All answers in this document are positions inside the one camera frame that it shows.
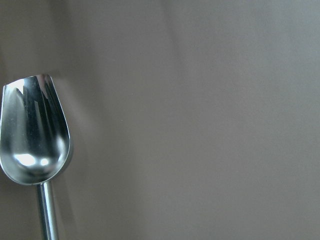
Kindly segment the steel ice scoop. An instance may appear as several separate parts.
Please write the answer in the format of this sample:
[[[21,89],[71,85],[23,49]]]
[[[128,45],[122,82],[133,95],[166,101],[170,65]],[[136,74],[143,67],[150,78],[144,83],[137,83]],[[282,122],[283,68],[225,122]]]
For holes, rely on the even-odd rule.
[[[0,165],[13,182],[35,186],[45,240],[59,239],[51,181],[69,164],[72,140],[53,79],[39,74],[3,87]]]

